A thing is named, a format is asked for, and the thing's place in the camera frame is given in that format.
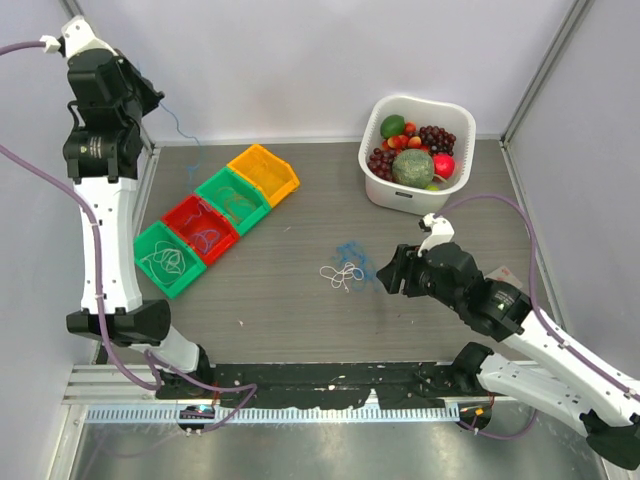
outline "bunch of grapes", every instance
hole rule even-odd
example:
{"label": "bunch of grapes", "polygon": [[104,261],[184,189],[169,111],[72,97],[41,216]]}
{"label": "bunch of grapes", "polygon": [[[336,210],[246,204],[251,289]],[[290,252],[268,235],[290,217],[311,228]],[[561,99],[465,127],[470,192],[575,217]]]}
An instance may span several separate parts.
{"label": "bunch of grapes", "polygon": [[373,153],[369,155],[367,165],[376,177],[391,182],[391,164],[395,158],[396,152],[393,150],[383,152],[379,148],[376,148],[373,150]]}
{"label": "bunch of grapes", "polygon": [[422,127],[419,135],[422,140],[422,145],[429,149],[430,155],[446,153],[453,156],[453,146],[456,143],[456,136],[447,133],[444,128],[429,125],[428,127]]}

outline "gray wood grain tabletop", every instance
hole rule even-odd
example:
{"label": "gray wood grain tabletop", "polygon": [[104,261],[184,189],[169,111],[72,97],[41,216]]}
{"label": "gray wood grain tabletop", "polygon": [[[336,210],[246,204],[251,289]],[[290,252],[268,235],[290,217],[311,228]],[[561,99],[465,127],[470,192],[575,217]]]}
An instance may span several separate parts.
{"label": "gray wood grain tabletop", "polygon": [[[520,358],[472,332],[429,298],[334,289],[319,275],[336,248],[358,242],[380,268],[399,243],[420,243],[418,217],[378,207],[364,191],[356,143],[269,145],[289,162],[301,187],[171,301],[172,321],[213,362],[347,362],[451,360],[469,341]],[[203,149],[197,186],[246,146]],[[146,228],[187,194],[196,147],[165,147],[147,206]],[[497,141],[478,141],[471,178],[451,200],[478,193],[514,197]],[[519,217],[483,200],[448,215],[456,242],[488,273],[506,265],[527,288],[529,243]],[[138,270],[147,299],[162,293]],[[547,305],[544,288],[539,291]]]}

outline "white wall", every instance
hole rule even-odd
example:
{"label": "white wall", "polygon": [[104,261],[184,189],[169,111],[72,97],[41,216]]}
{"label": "white wall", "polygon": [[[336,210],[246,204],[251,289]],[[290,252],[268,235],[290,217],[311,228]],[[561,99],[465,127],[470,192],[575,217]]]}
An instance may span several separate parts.
{"label": "white wall", "polygon": [[513,143],[573,333],[640,377],[640,3],[594,2]]}
{"label": "white wall", "polygon": [[[58,35],[66,18],[53,0],[3,2],[0,45]],[[71,130],[66,62],[27,50],[0,58],[0,142],[66,177]],[[75,205],[0,156],[0,477],[42,480],[53,453],[58,405],[71,365],[90,342],[66,331],[82,295],[82,232]]]}
{"label": "white wall", "polygon": [[[499,134],[572,0],[83,0],[203,141],[361,136],[392,93],[451,101]],[[158,110],[157,140],[183,140]]]}

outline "white plastic basket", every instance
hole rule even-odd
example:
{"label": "white plastic basket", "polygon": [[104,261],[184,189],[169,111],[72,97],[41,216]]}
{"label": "white plastic basket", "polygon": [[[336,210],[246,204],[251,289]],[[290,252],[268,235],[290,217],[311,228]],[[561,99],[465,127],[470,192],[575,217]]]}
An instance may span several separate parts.
{"label": "white plastic basket", "polygon": [[[437,125],[456,136],[453,158],[456,169],[440,191],[421,190],[387,182],[376,177],[367,160],[375,148],[382,143],[380,124],[389,115],[402,115],[407,122],[413,122],[418,128]],[[373,108],[367,129],[365,130],[358,161],[365,174],[365,188],[369,199],[380,206],[426,215],[440,210],[449,196],[465,186],[471,173],[473,149],[476,138],[476,121],[464,108],[452,103],[433,102],[406,95],[391,95],[380,100]]]}

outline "basket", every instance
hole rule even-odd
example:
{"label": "basket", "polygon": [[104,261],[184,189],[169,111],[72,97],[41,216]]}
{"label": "basket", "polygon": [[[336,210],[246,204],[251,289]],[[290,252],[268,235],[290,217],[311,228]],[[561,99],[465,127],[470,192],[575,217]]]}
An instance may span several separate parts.
{"label": "basket", "polygon": [[177,297],[207,269],[198,255],[162,222],[154,223],[136,238],[133,252],[136,265],[169,298]]}
{"label": "basket", "polygon": [[241,236],[271,211],[262,193],[228,167],[200,185],[196,193],[227,217]]}
{"label": "basket", "polygon": [[[406,121],[413,122],[418,127],[437,125],[457,137],[453,150],[456,169],[447,183],[447,188],[436,192],[405,187],[382,180],[369,170],[367,159],[383,141],[380,135],[380,124],[387,116],[393,114],[402,115]],[[382,207],[416,215],[437,212],[451,194],[463,188],[469,180],[475,137],[476,122],[473,116],[458,105],[405,95],[391,95],[383,98],[373,108],[358,152],[360,168],[365,174],[367,196],[373,203]]]}
{"label": "basket", "polygon": [[194,194],[167,212],[162,222],[189,245],[207,267],[240,238],[224,215]]}
{"label": "basket", "polygon": [[227,166],[258,188],[271,208],[300,186],[291,166],[262,145],[252,145]]}

